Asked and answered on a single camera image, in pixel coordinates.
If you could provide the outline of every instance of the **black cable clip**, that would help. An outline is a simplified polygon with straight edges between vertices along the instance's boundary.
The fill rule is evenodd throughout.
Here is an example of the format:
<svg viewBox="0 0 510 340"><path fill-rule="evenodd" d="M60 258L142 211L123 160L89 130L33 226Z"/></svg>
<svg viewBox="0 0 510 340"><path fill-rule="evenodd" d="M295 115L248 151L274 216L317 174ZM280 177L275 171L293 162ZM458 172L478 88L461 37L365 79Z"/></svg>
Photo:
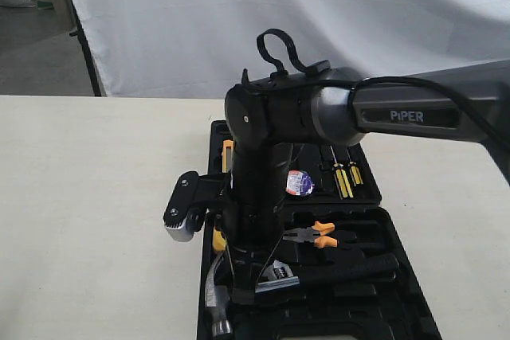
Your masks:
<svg viewBox="0 0 510 340"><path fill-rule="evenodd" d="M265 47L264 41L265 35L274 35L276 37L279 37L280 40L284 42L285 47L287 47L288 58L290 59L290 62L292 63L294 68L297 69L299 72L304 73L306 76L310 77L316 76L319 73L331 67L328 60L318 61L315 64L309 66L304 65L297 57L296 46L294 45L294 41L292 40L292 38L281 29L271 28L257 36L258 52L265 61L267 61L270 64L273 64L277 68L276 72L271 73L271 78L274 78L276 76L287 76L288 72L287 70L285 70L284 64L281 61L272 57L269 54L268 50Z"/></svg>

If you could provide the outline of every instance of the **black stand leg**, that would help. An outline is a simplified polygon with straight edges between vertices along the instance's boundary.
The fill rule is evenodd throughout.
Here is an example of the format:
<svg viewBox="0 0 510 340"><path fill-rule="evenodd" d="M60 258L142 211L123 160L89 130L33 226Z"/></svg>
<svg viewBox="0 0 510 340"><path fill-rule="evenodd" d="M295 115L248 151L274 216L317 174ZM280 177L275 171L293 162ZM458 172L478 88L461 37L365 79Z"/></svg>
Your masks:
<svg viewBox="0 0 510 340"><path fill-rule="evenodd" d="M92 53L90 52L90 47L88 46L87 37L85 36L85 32L83 31L83 27L81 26L80 19L78 18L77 12L73 7L74 17L76 19L76 31L71 32L69 36L78 37L78 41L81 45L81 50L83 52L83 57L85 58L85 64L87 65L88 77L90 78L90 82L92 84L92 90L94 91L95 97L101 97L101 88L99 86L99 81L97 79L96 68L94 67L94 60L92 59Z"/></svg>

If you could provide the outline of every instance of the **gray floor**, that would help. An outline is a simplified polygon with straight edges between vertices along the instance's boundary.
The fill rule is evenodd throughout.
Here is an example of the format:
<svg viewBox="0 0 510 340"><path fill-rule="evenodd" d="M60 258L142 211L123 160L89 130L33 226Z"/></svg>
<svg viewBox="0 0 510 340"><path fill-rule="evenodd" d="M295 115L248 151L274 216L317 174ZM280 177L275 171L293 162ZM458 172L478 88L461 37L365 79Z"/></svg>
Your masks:
<svg viewBox="0 0 510 340"><path fill-rule="evenodd" d="M80 44L54 11L0 7L0 94L93 96Z"/></svg>

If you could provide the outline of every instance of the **white table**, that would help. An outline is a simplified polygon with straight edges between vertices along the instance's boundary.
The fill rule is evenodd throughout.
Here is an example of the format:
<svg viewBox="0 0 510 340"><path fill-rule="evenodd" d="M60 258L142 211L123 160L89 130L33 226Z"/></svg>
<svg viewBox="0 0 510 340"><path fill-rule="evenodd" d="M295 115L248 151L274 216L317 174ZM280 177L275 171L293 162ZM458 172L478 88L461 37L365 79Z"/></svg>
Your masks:
<svg viewBox="0 0 510 340"><path fill-rule="evenodd" d="M222 101L0 97L0 338L192 339L201 235L162 214ZM482 147L363 141L445 340L510 333L510 191Z"/></svg>

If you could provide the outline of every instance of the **tool case compartment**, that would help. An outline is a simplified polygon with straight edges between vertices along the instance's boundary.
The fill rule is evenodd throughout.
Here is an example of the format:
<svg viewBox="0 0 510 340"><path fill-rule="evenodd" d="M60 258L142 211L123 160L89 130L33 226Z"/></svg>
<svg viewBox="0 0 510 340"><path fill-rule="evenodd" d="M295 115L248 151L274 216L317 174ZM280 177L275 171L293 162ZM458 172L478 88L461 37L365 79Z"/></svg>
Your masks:
<svg viewBox="0 0 510 340"><path fill-rule="evenodd" d="M209 172L222 171L222 142L230 134L224 121L211 127ZM340 161L342 148L335 148ZM359 200L312 195L289 199L283 210L285 228L308 227L315 221L335 222L339 230L329 234L337 248L315 248L310 243L281 241L275 257L291 268L345 268L371 256L393 253L399 268L360 281L321 287L272 291L256 306L230 303L227 316L235 339L306 338L350 335L358 340L440 340L441 335L426 303L402 243L388 212L379 207L380 193L360 146L352 156L360 167L365 194ZM322 157L315 157L322 162ZM306 158L306 166L314 159ZM303 160L295 166L303 166ZM323 178L334 186L333 178ZM197 340L209 340L212 320L204 307L204 283L215 254L213 225L206 221L202 246L202 270L198 303Z"/></svg>

